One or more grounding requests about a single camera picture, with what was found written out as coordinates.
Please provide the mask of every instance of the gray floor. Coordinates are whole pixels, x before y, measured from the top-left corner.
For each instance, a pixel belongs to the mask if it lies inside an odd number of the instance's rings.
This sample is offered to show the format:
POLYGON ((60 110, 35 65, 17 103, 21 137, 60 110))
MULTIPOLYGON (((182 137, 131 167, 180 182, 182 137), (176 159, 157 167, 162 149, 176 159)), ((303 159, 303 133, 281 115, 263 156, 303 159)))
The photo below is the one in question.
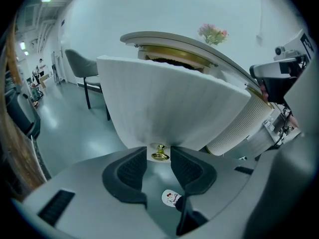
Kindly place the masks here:
POLYGON ((84 89, 74 84, 64 82, 43 92, 37 144, 52 177, 79 161, 126 149, 112 121, 107 121, 101 93, 89 90, 89 110, 84 89))

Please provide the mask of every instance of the curved lid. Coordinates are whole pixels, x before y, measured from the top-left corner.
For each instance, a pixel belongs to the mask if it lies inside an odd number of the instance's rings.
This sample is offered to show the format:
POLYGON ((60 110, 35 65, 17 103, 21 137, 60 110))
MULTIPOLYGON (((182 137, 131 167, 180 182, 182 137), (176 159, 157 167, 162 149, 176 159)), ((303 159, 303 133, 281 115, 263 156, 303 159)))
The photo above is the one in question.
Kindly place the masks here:
POLYGON ((241 78, 244 78, 248 83, 251 84, 251 86, 253 88, 255 88, 257 90, 259 89, 259 85, 258 85, 257 81, 255 79, 253 79, 250 76, 250 74, 248 72, 246 72, 242 67, 240 67, 237 63, 235 63, 229 57, 227 57, 226 55, 224 55, 220 51, 214 49, 213 47, 211 47, 205 43, 202 43, 200 41, 194 40, 192 38, 178 35, 178 34, 167 33, 167 32, 140 31, 140 32, 133 32, 133 33, 128 33, 128 34, 122 35, 120 38, 120 41, 126 43, 127 45, 142 46, 142 45, 150 45, 150 43, 148 42, 150 40, 150 38, 154 38, 154 41, 152 41, 152 45, 156 44, 157 38, 161 38, 162 40, 159 43, 159 46, 163 46, 162 41, 165 41, 165 40, 167 40, 167 45, 165 45, 165 46, 169 46, 169 47, 174 47, 172 45, 171 41, 181 42, 181 43, 195 46, 195 47, 197 47, 197 52, 194 50, 192 50, 191 52, 195 53, 198 56, 203 56, 203 54, 201 54, 201 51, 203 53, 209 52, 214 57, 217 57, 217 58, 223 60, 223 62, 226 62, 227 64, 229 64, 231 68, 236 69, 236 73, 238 74, 238 76, 240 76, 241 78))

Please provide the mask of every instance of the gray machine surface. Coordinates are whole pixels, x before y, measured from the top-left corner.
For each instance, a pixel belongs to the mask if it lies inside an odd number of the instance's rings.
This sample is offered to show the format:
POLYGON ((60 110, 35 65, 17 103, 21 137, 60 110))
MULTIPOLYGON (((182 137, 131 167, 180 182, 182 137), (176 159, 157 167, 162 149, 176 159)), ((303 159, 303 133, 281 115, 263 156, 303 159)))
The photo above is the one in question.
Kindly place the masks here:
MULTIPOLYGON (((59 190, 75 193, 54 226, 75 238, 105 238, 105 235, 117 238, 173 238, 175 236, 172 236, 171 231, 177 229, 176 219, 179 217, 181 217, 179 227, 187 225, 190 221, 193 224, 193 231, 181 233, 181 236, 185 238, 256 237, 258 234, 254 234, 256 230, 253 228, 260 226, 258 231, 264 232, 279 222, 312 182, 319 164, 316 153, 318 149, 319 144, 313 137, 302 136, 279 150, 267 152, 258 162, 252 162, 214 157, 210 154, 174 147, 171 151, 172 157, 182 155, 187 159, 188 164, 182 166, 182 170, 187 171, 190 165, 204 162, 216 170, 217 177, 204 193, 185 195, 181 215, 176 214, 175 222, 167 223, 166 226, 170 227, 166 229, 162 229, 160 222, 152 216, 156 215, 156 209, 165 210, 167 206, 161 201, 160 194, 157 199, 156 195, 150 194, 153 192, 158 194, 168 186, 158 183, 165 175, 167 181, 175 180, 174 189, 182 193, 176 179, 181 181, 183 178, 179 178, 177 173, 174 174, 176 176, 174 178, 173 173, 168 172, 168 167, 161 167, 164 164, 150 164, 150 162, 147 164, 151 171, 144 174, 144 186, 140 191, 141 194, 147 195, 146 205, 123 203, 118 200, 118 196, 110 194, 103 185, 102 174, 108 166, 141 148, 75 164, 34 191, 25 199, 23 205, 36 215, 59 190), (238 171, 236 167, 245 167, 247 171, 238 171), (147 180, 154 178, 159 180, 154 180, 154 184, 150 185, 150 181, 147 182, 147 180), (183 219, 186 214, 190 214, 188 221, 183 219)), ((200 184, 203 184, 202 174, 204 173, 199 172, 188 183, 196 184, 201 181, 200 184)), ((114 170, 114 175, 120 177, 119 167, 114 170)), ((164 219, 165 213, 160 214, 159 218, 164 219)), ((50 237, 49 231, 47 232, 46 237, 50 237)))

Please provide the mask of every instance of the chair leg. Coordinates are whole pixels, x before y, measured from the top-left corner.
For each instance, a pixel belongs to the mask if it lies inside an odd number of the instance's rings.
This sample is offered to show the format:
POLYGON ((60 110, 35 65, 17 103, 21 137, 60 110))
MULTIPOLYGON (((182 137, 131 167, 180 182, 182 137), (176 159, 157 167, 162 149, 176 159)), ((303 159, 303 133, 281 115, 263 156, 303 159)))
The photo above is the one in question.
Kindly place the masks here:
POLYGON ((111 120, 111 116, 110 116, 109 109, 108 109, 106 104, 105 104, 105 107, 106 107, 106 116, 107 116, 108 121, 109 121, 109 120, 111 120))
POLYGON ((109 113, 109 109, 108 109, 108 106, 105 104, 105 107, 106 107, 106 116, 108 118, 108 121, 111 119, 111 116, 110 116, 110 113, 109 113))
POLYGON ((84 81, 84 91, 85 91, 86 103, 88 105, 88 108, 90 109, 91 105, 90 105, 90 100, 89 100, 88 86, 86 85, 85 78, 83 78, 83 81, 84 81))

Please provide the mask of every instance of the gold rim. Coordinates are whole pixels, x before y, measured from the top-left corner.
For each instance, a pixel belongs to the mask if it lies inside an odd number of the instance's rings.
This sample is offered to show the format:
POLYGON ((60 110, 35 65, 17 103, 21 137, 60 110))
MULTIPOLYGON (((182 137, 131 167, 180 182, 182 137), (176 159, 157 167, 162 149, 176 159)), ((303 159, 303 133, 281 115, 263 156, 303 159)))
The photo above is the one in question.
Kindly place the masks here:
POLYGON ((263 100, 263 96, 262 94, 260 94, 257 90, 254 90, 252 87, 248 87, 247 86, 247 89, 252 92, 253 94, 255 94, 255 96, 259 97, 266 105, 268 105, 271 109, 273 109, 273 105, 270 103, 270 102, 266 102, 263 100))
POLYGON ((173 48, 167 48, 167 47, 161 47, 161 46, 142 46, 144 51, 147 52, 155 52, 163 55, 169 55, 169 56, 175 56, 178 58, 187 59, 189 61, 198 63, 203 66, 209 67, 211 65, 211 62, 209 62, 207 59, 204 59, 202 57, 199 57, 195 54, 189 53, 187 51, 177 50, 173 48))

